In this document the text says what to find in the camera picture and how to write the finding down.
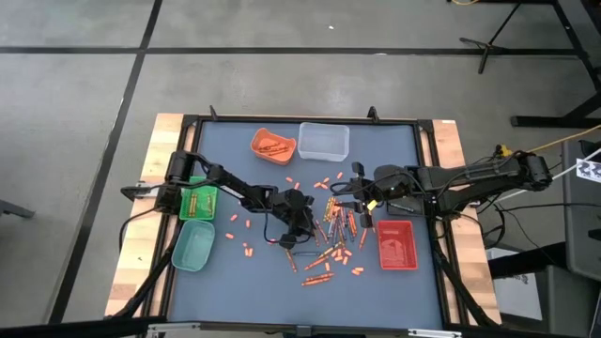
red tray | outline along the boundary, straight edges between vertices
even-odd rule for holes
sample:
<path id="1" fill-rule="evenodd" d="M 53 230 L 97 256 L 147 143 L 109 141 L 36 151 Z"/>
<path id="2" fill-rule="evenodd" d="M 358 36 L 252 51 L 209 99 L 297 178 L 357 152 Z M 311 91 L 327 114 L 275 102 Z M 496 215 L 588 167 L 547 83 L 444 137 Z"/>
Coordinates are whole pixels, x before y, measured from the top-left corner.
<path id="1" fill-rule="evenodd" d="M 417 269 L 410 221 L 378 222 L 379 264 L 382 269 Z"/>

concrete floor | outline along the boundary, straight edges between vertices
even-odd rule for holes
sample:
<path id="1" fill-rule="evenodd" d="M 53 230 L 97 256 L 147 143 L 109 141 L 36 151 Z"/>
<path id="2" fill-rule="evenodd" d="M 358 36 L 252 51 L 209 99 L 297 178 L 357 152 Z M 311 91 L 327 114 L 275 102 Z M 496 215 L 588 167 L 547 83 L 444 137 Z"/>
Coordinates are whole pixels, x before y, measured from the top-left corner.
<path id="1" fill-rule="evenodd" d="M 563 8 L 593 59 L 597 35 L 577 1 Z M 0 0 L 0 45 L 138 46 L 151 0 Z M 442 0 L 164 0 L 151 46 L 461 48 L 488 39 L 509 5 Z M 523 6 L 498 39 L 566 48 L 551 7 Z M 132 55 L 0 54 L 0 198 L 35 209 L 0 218 L 0 327 L 40 323 L 116 118 Z M 65 319 L 101 318 L 156 113 L 454 119 L 468 161 L 505 143 L 528 149 L 574 131 L 513 129 L 510 115 L 561 115 L 593 93 L 575 58 L 357 55 L 149 55 L 142 68 Z M 559 149 L 543 153 L 557 163 Z M 559 202 L 560 185 L 505 206 Z M 560 208 L 519 211 L 540 245 L 563 239 Z M 496 215 L 482 217 L 485 228 Z M 530 249 L 513 220 L 504 242 Z"/>

